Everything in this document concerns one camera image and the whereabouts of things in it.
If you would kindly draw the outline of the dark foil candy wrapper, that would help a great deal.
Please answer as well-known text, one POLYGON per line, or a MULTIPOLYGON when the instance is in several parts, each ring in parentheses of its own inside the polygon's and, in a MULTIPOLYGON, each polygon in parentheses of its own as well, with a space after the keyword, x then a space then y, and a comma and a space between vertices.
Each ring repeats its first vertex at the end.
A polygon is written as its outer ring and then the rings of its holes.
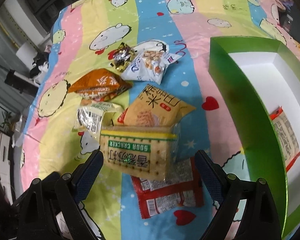
POLYGON ((130 63, 135 59, 135 50, 122 42, 117 50, 112 53, 112 62, 110 65, 119 72, 124 72, 130 63))

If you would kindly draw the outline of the clear yellow-green snack packet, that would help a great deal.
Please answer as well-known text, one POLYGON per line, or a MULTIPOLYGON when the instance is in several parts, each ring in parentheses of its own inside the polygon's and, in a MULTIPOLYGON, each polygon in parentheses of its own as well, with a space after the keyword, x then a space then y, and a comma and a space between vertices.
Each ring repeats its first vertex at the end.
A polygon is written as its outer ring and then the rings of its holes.
POLYGON ((113 126, 113 118, 123 113, 115 103, 85 100, 77 109, 74 132, 89 132, 95 139, 100 137, 103 126, 113 126))

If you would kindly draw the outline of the white blue nut bag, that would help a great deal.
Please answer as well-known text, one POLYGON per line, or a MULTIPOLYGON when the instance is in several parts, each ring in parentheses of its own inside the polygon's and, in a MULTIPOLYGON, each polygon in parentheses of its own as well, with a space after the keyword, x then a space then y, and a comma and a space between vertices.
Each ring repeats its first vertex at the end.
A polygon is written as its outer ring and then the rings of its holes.
POLYGON ((121 74, 125 81, 149 81, 161 84, 170 64, 181 59, 178 54, 169 52, 145 50, 130 63, 121 74))

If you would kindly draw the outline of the red snack packet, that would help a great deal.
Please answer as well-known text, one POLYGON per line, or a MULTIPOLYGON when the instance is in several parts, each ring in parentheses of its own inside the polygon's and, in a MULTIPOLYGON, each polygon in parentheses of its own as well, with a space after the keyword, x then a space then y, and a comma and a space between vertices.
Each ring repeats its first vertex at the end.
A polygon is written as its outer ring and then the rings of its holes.
POLYGON ((194 157, 175 164, 165 180, 132 177, 142 219, 165 213, 176 207, 202 207, 203 185, 194 157))

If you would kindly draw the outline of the yellow rice cracker bag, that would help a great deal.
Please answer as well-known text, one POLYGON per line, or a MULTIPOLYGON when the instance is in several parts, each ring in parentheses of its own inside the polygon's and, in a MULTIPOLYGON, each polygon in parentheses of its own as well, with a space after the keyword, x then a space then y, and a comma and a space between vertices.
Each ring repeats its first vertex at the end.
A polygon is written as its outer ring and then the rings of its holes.
POLYGON ((177 124, 195 109, 174 95, 147 84, 117 122, 125 126, 168 127, 177 124))

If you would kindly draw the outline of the orange sunflower seed bag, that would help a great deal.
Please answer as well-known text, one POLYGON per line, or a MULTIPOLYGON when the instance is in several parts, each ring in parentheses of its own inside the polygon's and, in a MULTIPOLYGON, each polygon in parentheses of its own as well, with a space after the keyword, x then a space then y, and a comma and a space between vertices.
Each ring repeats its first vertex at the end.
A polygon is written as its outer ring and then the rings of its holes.
POLYGON ((95 69, 73 83, 69 93, 79 94, 85 100, 109 101, 132 88, 131 83, 105 69, 95 69))

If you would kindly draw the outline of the green white cardboard box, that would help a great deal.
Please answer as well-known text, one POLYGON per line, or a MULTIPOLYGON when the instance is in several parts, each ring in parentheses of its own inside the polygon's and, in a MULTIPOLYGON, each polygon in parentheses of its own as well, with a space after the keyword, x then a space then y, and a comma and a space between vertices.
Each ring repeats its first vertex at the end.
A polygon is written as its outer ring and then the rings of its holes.
POLYGON ((213 37, 209 73, 235 124, 250 178, 269 183, 288 236, 300 224, 300 156, 286 169, 270 114, 282 107, 300 147, 300 61, 278 40, 213 37))

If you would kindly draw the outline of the black white clothes pile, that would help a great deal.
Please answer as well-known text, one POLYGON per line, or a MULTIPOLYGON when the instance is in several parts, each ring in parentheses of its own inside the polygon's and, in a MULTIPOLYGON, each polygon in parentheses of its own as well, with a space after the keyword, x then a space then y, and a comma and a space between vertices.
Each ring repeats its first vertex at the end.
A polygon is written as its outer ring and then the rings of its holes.
POLYGON ((32 69, 30 70, 30 79, 37 84, 41 84, 49 70, 49 54, 51 45, 47 45, 42 52, 38 52, 33 58, 32 69))

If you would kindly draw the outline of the colourful cartoon striped bedsheet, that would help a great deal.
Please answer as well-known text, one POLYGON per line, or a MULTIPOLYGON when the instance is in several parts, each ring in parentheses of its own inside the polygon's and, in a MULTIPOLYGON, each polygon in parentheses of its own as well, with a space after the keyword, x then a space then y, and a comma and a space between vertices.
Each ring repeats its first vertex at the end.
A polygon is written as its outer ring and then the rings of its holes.
POLYGON ((53 26, 49 70, 24 128, 25 189, 61 190, 100 150, 88 193, 55 214, 68 239, 199 239, 225 206, 194 165, 268 183, 250 239, 300 222, 300 52, 275 0, 80 0, 53 26))

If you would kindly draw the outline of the orange white packet in box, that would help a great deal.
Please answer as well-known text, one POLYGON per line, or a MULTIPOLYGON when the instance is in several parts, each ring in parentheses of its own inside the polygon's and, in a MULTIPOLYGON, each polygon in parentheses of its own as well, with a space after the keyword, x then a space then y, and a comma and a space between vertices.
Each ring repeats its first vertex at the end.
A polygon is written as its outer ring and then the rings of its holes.
POLYGON ((279 139, 286 172, 288 172, 300 157, 298 140, 282 107, 271 113, 269 117, 279 139))

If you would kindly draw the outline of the soda cracker pack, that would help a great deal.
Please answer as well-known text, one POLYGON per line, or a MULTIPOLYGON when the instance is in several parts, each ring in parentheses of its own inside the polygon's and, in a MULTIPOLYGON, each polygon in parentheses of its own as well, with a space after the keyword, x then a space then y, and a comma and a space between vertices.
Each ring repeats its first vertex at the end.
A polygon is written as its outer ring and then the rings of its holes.
POLYGON ((104 164, 130 176, 165 180, 177 159, 180 127, 103 126, 104 164))

